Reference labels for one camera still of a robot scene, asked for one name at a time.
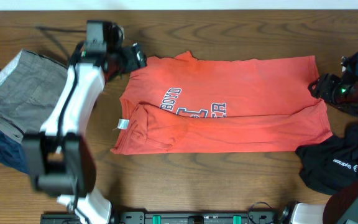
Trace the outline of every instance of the wood grain surface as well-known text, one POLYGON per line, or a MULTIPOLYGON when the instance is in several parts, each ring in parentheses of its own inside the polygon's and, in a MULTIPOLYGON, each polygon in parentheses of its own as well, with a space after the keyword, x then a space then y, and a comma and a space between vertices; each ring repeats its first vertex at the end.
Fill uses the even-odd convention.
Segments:
MULTIPOLYGON (((205 60, 271 59, 315 55, 319 72, 340 74, 340 59, 358 50, 358 11, 56 11, 0 12, 0 68, 20 49, 65 61, 35 26, 85 29, 87 19, 116 21, 126 44, 140 42, 148 56, 190 50, 205 60)), ((84 34, 54 32, 71 53, 84 34)), ((113 203, 150 211, 246 210, 264 201, 325 203, 298 176, 293 152, 122 156, 109 150, 119 131, 119 97, 128 76, 109 82, 91 115, 86 138, 98 169, 97 186, 113 203)), ((328 108, 342 136, 353 118, 328 108)), ((0 165, 0 223, 39 223, 59 210, 55 198, 34 193, 26 175, 0 165)))

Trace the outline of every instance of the red t-shirt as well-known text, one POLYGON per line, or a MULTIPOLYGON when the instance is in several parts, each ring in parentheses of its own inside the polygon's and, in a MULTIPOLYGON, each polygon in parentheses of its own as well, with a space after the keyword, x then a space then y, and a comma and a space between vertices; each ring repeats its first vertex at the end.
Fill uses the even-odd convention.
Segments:
POLYGON ((294 151, 332 135, 324 101, 307 89, 314 56, 225 62, 186 52, 147 64, 120 98, 129 125, 114 153, 294 151))

